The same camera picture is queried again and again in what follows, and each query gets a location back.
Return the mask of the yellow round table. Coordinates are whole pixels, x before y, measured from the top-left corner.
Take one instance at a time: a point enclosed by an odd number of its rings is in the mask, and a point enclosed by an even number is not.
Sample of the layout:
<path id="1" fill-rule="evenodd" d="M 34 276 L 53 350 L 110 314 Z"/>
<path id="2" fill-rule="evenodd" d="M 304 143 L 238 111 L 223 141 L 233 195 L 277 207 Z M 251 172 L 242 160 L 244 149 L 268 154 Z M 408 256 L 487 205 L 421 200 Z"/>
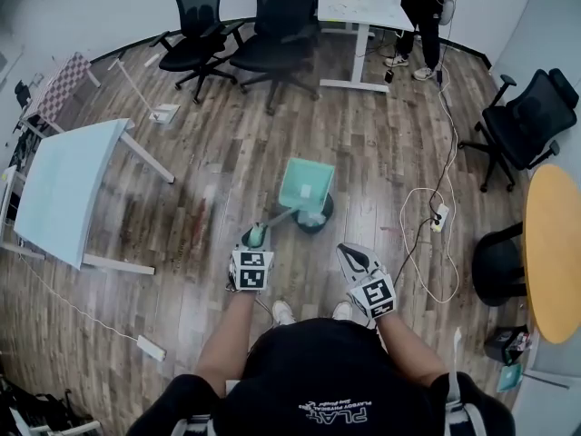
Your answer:
<path id="1" fill-rule="evenodd" d="M 554 164 L 537 168 L 528 188 L 524 255 L 537 328 L 565 342 L 581 325 L 581 191 Z"/>

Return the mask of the teal flat packet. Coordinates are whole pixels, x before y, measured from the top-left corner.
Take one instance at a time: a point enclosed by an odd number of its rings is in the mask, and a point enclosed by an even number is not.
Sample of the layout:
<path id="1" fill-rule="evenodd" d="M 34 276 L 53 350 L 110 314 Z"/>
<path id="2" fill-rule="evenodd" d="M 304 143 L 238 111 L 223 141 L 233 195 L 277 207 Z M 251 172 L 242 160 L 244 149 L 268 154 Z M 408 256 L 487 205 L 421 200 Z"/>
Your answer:
<path id="1" fill-rule="evenodd" d="M 523 367 L 521 363 L 505 365 L 500 369 L 497 383 L 497 392 L 506 392 L 516 388 L 523 377 Z"/>

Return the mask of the green dustpan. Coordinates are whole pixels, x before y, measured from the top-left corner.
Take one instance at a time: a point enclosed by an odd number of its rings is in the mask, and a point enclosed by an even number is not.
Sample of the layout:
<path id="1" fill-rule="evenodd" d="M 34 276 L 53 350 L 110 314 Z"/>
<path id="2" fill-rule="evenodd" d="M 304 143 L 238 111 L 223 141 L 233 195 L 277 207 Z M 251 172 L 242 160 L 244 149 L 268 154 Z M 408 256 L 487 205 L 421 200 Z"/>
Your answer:
<path id="1" fill-rule="evenodd" d="M 292 216 L 300 210 L 302 207 L 300 188 L 303 184 L 310 184 L 313 188 L 319 188 L 320 192 L 327 197 L 327 194 L 330 194 L 334 171 L 335 167 L 329 164 L 301 158 L 290 158 L 279 192 L 279 205 L 284 207 L 285 211 L 267 222 L 257 222 L 251 227 L 251 243 L 253 247 L 249 249 L 264 249 L 265 230 L 267 228 L 272 229 L 288 217 L 292 219 Z"/>

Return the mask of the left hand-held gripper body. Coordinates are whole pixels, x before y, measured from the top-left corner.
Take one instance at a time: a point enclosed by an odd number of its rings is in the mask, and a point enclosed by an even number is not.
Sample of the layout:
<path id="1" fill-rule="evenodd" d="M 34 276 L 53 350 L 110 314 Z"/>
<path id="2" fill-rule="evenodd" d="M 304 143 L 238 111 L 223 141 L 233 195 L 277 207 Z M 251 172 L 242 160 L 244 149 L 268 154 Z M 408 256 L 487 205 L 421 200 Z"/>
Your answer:
<path id="1" fill-rule="evenodd" d="M 234 250 L 229 280 L 235 291 L 263 291 L 267 288 L 274 252 Z"/>

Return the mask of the white paper scraps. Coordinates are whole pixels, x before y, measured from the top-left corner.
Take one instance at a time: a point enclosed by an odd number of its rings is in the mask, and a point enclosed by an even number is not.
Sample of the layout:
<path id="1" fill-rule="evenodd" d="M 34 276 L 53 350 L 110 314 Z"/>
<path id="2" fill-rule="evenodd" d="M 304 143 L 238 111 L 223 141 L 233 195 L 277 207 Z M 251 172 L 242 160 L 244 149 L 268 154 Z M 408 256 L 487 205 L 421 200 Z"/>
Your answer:
<path id="1" fill-rule="evenodd" d="M 298 222 L 309 227 L 318 227 L 326 222 L 322 211 L 324 209 L 326 195 L 319 188 L 313 188 L 310 184 L 303 184 L 300 188 L 302 207 L 299 211 Z"/>

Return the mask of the black round stool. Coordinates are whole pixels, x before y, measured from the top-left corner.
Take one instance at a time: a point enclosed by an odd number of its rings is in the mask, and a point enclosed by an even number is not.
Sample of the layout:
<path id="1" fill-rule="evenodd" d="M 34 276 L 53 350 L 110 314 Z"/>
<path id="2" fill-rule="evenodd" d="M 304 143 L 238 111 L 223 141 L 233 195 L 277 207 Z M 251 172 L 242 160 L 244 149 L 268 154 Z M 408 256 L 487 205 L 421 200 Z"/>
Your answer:
<path id="1" fill-rule="evenodd" d="M 514 239 L 523 234 L 523 223 L 484 235 L 472 258 L 472 282 L 478 298 L 498 307 L 511 298 L 526 297 L 525 268 Z"/>

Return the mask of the black wire waste bin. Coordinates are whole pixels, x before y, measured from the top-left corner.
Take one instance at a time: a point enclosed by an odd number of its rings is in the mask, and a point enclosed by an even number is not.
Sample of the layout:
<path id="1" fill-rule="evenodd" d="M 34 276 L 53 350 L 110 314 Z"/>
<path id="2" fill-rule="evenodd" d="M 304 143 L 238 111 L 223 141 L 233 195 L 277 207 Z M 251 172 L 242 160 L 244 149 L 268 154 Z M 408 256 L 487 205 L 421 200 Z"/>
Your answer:
<path id="1" fill-rule="evenodd" d="M 328 193 L 320 213 L 309 213 L 304 210 L 299 210 L 292 216 L 292 219 L 304 233 L 316 234 L 324 228 L 333 215 L 333 212 L 334 201 Z"/>

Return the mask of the black metal rack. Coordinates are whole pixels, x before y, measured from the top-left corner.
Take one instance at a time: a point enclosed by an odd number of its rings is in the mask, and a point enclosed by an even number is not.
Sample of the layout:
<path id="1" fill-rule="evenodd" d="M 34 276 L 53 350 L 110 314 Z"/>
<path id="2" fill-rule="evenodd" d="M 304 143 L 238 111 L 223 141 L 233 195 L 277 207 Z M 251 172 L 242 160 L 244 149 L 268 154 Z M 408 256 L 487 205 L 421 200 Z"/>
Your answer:
<path id="1" fill-rule="evenodd" d="M 70 389 L 65 389 L 61 397 L 31 394 L 0 374 L 0 436 L 21 436 L 11 409 L 31 427 L 47 424 L 52 430 L 67 430 L 91 421 L 90 414 L 73 406 L 72 397 Z"/>

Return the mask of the white power strip with plugs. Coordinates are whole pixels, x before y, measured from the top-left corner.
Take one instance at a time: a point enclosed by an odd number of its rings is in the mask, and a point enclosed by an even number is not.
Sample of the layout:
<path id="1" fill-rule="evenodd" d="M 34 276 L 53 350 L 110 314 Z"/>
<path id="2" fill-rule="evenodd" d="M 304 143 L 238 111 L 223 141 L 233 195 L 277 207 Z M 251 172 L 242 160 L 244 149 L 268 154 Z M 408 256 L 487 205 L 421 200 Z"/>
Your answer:
<path id="1" fill-rule="evenodd" d="M 444 203 L 440 203 L 436 210 L 434 220 L 430 225 L 430 228 L 434 233 L 441 233 L 443 231 L 445 222 L 448 218 L 448 213 L 449 208 Z"/>

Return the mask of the person's right forearm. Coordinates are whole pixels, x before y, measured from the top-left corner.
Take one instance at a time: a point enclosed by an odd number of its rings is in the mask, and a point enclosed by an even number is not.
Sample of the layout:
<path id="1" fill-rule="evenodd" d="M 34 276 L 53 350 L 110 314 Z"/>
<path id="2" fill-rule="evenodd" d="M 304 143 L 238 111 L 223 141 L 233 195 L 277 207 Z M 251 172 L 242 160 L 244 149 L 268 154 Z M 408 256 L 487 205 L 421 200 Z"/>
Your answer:
<path id="1" fill-rule="evenodd" d="M 389 356 L 410 380 L 429 387 L 448 372 L 441 358 L 395 312 L 380 316 L 376 324 Z"/>

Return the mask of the person's left forearm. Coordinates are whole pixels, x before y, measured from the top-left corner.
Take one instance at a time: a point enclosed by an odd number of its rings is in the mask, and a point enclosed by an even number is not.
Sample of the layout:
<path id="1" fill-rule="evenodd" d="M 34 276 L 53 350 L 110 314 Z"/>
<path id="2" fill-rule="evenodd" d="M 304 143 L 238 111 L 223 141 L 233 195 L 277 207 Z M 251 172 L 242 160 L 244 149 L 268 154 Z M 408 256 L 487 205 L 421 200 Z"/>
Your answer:
<path id="1" fill-rule="evenodd" d="M 194 374 L 208 382 L 219 397 L 226 394 L 226 382 L 237 381 L 243 374 L 255 297 L 254 292 L 236 292 L 202 347 Z"/>

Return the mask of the white metal rack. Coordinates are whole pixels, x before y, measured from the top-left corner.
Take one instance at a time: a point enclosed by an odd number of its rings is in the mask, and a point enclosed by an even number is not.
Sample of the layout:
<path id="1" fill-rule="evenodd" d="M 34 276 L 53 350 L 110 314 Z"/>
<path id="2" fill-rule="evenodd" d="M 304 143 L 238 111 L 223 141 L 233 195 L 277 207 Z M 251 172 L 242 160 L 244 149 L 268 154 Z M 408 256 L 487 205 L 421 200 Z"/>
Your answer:
<path id="1" fill-rule="evenodd" d="M 0 173 L 0 229 L 8 221 L 15 221 L 20 197 L 14 192 L 17 166 L 12 165 Z"/>

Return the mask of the checkered table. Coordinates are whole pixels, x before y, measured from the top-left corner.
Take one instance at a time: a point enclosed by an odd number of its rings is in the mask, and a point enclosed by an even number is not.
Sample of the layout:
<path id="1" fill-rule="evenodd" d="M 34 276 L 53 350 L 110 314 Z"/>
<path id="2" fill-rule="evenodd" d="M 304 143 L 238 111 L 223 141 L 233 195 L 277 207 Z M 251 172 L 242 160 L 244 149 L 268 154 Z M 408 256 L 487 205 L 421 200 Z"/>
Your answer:
<path id="1" fill-rule="evenodd" d="M 103 428 L 99 421 L 89 421 L 66 430 L 49 430 L 46 436 L 103 436 Z"/>
<path id="2" fill-rule="evenodd" d="M 44 139 L 45 135 L 30 122 L 31 118 L 38 116 L 58 134 L 63 133 L 64 129 L 56 123 L 56 119 L 64 104 L 86 78 L 97 88 L 101 87 L 100 81 L 91 71 L 89 60 L 80 52 L 74 52 L 58 65 L 46 81 L 41 82 L 39 89 L 33 94 L 32 100 L 21 112 L 18 124 Z"/>

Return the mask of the flat white power strip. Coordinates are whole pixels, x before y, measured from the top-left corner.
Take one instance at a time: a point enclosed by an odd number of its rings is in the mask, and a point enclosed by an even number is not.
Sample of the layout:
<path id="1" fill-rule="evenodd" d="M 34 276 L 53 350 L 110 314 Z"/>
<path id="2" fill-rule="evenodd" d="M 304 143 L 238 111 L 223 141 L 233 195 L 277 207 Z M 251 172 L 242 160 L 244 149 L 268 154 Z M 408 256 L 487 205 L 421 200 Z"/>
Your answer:
<path id="1" fill-rule="evenodd" d="M 137 347 L 158 362 L 163 362 L 166 358 L 166 350 L 150 341 L 146 337 L 139 335 L 136 342 Z"/>

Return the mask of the person's black shirt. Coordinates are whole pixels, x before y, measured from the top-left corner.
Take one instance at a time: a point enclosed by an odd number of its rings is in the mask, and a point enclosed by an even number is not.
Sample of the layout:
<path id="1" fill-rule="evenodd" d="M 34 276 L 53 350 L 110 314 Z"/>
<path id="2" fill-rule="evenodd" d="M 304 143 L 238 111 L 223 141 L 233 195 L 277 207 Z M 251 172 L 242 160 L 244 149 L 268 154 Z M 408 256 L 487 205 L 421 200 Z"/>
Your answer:
<path id="1" fill-rule="evenodd" d="M 276 327 L 252 347 L 241 379 L 219 396 L 183 374 L 127 436 L 474 436 L 445 426 L 448 378 L 407 378 L 378 335 L 354 322 L 311 319 Z"/>

